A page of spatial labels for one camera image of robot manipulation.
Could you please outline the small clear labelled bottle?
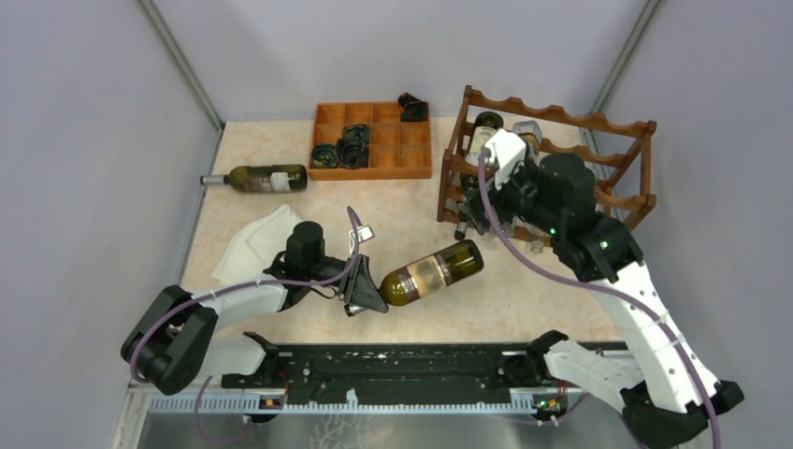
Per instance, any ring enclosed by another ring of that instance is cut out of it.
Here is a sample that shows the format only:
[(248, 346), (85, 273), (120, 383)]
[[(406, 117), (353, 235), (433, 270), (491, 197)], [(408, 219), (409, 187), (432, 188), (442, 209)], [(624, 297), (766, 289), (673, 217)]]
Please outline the small clear labelled bottle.
[(534, 160), (537, 160), (543, 140), (539, 123), (534, 120), (516, 122), (512, 126), (512, 131), (526, 143), (526, 151), (531, 154)]

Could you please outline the green bottle front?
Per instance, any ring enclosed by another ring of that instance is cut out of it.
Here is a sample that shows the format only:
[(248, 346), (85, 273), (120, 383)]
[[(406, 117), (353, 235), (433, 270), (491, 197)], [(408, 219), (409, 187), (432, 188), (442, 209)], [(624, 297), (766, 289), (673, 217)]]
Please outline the green bottle front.
[[(484, 111), (477, 115), (473, 126), (473, 132), (465, 152), (464, 159), (467, 164), (472, 166), (478, 165), (482, 146), (503, 126), (503, 124), (503, 118), (496, 112)], [(476, 175), (461, 173), (459, 180), (461, 190), (465, 194), (469, 190), (476, 188), (478, 177)], [(468, 210), (462, 201), (457, 203), (457, 207), (458, 223), (454, 231), (454, 238), (456, 240), (463, 240), (469, 228)]]

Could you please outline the green wine bottle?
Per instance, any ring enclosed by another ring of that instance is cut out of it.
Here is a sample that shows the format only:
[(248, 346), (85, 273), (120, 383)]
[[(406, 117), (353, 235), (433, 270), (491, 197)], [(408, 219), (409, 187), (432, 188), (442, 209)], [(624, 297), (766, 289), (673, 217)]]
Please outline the green wine bottle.
[(279, 164), (267, 166), (238, 166), (223, 175), (204, 175), (201, 185), (227, 185), (240, 193), (290, 193), (307, 188), (309, 177), (305, 166)]

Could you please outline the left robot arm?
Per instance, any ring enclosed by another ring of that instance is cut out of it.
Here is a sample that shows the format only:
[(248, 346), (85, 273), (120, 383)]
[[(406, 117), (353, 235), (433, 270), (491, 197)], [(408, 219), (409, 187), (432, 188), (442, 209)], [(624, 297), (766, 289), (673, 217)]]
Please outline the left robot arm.
[(193, 294), (178, 285), (164, 288), (121, 348), (121, 357), (139, 381), (171, 396), (196, 380), (213, 377), (228, 389), (281, 387), (286, 362), (279, 348), (246, 331), (222, 337), (220, 331), (263, 314), (286, 311), (319, 286), (334, 290), (349, 316), (386, 313), (372, 280), (364, 242), (370, 226), (353, 220), (350, 255), (341, 260), (324, 252), (324, 230), (311, 221), (297, 224), (269, 268), (251, 280), (217, 292)]

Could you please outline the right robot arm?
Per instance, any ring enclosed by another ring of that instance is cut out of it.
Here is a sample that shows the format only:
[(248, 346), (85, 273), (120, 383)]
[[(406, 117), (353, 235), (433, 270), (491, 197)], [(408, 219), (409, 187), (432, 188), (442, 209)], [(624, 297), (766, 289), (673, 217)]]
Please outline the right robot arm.
[(720, 416), (744, 398), (740, 386), (718, 379), (700, 360), (657, 292), (642, 250), (627, 227), (597, 209), (596, 178), (571, 153), (539, 162), (522, 153), (482, 151), (478, 184), (464, 194), (470, 219), (504, 236), (516, 218), (544, 231), (571, 271), (569, 286), (590, 291), (607, 312), (633, 358), (625, 366), (549, 332), (532, 345), (532, 382), (570, 381), (615, 409), (648, 448), (672, 448), (703, 432), (723, 444)]

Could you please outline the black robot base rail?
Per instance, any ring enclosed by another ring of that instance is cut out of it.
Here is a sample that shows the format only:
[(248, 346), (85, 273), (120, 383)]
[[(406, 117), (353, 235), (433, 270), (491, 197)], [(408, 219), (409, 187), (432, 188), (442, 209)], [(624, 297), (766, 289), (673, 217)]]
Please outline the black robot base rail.
[(514, 389), (568, 393), (530, 361), (527, 343), (284, 344), (256, 373), (225, 374), (227, 389), (284, 389), (286, 402), (368, 405), (506, 402)]

